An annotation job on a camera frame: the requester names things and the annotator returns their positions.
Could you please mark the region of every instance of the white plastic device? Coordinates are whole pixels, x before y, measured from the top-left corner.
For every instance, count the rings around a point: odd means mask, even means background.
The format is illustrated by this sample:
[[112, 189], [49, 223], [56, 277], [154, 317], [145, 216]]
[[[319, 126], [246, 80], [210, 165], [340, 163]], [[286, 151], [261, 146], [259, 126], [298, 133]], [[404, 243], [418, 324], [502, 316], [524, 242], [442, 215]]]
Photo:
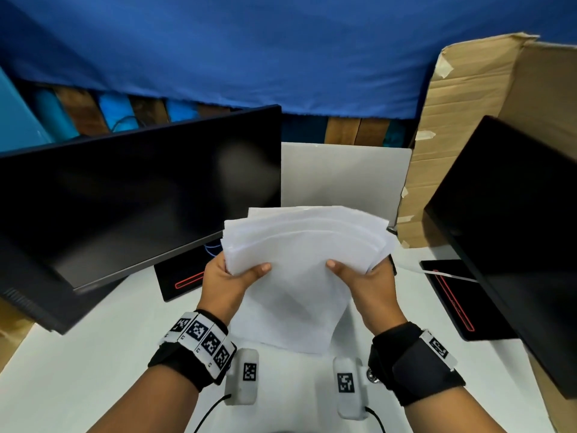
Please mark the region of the white plastic device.
[[360, 358], [335, 357], [332, 361], [335, 376], [337, 412], [343, 419], [362, 421], [369, 415], [365, 407], [369, 404], [366, 386], [367, 368]]
[[227, 406], [251, 405], [256, 402], [258, 391], [258, 351], [241, 348], [237, 351], [230, 369], [226, 373], [224, 394], [232, 397], [225, 400]]

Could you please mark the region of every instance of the black screen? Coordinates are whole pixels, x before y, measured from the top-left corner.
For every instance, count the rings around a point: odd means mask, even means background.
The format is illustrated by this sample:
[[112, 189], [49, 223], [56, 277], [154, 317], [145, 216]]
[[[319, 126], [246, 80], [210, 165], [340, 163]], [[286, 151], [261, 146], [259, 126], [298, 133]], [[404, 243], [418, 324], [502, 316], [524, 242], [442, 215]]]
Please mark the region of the black screen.
[[566, 394], [577, 396], [577, 165], [484, 117], [427, 213]]
[[1, 228], [74, 288], [105, 284], [279, 206], [280, 124], [273, 106], [8, 154]]

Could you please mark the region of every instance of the monitor stand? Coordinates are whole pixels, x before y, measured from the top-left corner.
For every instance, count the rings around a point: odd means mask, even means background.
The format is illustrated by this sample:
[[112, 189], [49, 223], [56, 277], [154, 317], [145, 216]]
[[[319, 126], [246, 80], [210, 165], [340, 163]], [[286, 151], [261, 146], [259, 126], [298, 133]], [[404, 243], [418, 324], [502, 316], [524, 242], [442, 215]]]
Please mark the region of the monitor stand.
[[[461, 260], [430, 260], [420, 264], [424, 270], [474, 279]], [[427, 278], [464, 340], [500, 340], [517, 337], [479, 283], [442, 275], [427, 274]]]

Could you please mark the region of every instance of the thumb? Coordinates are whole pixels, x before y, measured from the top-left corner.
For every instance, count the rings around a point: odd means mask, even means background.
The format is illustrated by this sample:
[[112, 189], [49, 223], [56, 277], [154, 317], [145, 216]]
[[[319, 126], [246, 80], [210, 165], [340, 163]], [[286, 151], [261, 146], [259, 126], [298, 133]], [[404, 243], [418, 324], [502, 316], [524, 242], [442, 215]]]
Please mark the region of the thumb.
[[248, 289], [257, 279], [260, 279], [269, 273], [270, 268], [270, 263], [258, 264], [245, 272], [242, 272], [238, 278], [242, 281], [242, 286], [245, 289]]
[[360, 276], [360, 274], [355, 272], [355, 270], [351, 269], [346, 264], [336, 262], [335, 260], [328, 260], [327, 267], [336, 276], [341, 278], [344, 281], [344, 283], [349, 286], [349, 289], [352, 288], [355, 279], [357, 279], [357, 277]]

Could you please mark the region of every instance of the white cable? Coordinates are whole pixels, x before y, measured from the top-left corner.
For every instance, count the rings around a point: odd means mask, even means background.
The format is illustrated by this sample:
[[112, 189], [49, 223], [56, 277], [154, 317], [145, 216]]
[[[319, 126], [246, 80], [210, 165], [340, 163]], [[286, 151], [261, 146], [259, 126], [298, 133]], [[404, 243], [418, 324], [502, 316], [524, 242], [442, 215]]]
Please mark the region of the white cable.
[[412, 267], [406, 267], [406, 266], [401, 266], [398, 263], [395, 263], [395, 267], [398, 267], [399, 269], [405, 269], [408, 270], [410, 272], [415, 272], [417, 274], [430, 274], [430, 275], [440, 275], [440, 276], [448, 276], [449, 278], [455, 278], [455, 279], [460, 279], [463, 281], [470, 281], [470, 282], [479, 282], [476, 279], [473, 278], [466, 278], [464, 276], [457, 276], [457, 275], [451, 275], [451, 274], [445, 274], [443, 272], [436, 272], [434, 270], [423, 270], [423, 269], [414, 269]]

